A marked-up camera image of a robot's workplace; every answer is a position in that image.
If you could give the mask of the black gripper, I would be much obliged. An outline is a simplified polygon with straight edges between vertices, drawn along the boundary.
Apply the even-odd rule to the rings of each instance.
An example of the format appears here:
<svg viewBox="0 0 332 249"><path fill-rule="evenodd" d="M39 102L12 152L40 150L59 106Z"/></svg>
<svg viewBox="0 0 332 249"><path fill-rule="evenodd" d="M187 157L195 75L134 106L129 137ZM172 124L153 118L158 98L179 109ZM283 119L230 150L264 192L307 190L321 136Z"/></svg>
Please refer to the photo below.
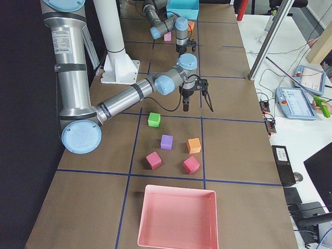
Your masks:
<svg viewBox="0 0 332 249"><path fill-rule="evenodd" d="M195 80L192 80L190 82L185 82L182 86L180 86L180 94L183 98L183 111L188 112L189 111L189 99L190 96L194 93L194 86L195 86Z"/></svg>
<svg viewBox="0 0 332 249"><path fill-rule="evenodd" d="M183 53L187 51L187 44L189 39L176 39L176 52L178 53L178 56L181 56Z"/></svg>

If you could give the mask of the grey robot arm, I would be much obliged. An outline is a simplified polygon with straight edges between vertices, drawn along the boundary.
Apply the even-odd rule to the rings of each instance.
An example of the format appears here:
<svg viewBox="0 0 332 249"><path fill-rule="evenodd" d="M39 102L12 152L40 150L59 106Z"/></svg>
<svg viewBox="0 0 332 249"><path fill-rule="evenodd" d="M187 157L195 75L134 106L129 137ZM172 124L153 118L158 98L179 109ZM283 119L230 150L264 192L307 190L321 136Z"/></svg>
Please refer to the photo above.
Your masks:
<svg viewBox="0 0 332 249"><path fill-rule="evenodd" d="M163 35L176 31L176 51L179 56L187 51L186 45L188 38L188 20L176 13L164 21L158 16L158 11L167 5L168 1L143 1L142 11L150 23L150 33L154 40L160 39Z"/></svg>
<svg viewBox="0 0 332 249"><path fill-rule="evenodd" d="M60 85L62 110L58 115L61 141L75 154L95 150L102 139L101 125L148 98L154 92L172 93L192 87L197 57L180 52L176 64L161 73L138 80L140 63L126 52L115 1L94 1L106 46L100 76L88 82L86 56L99 67L98 56L87 28L84 1L41 1L44 24L50 28Z"/></svg>

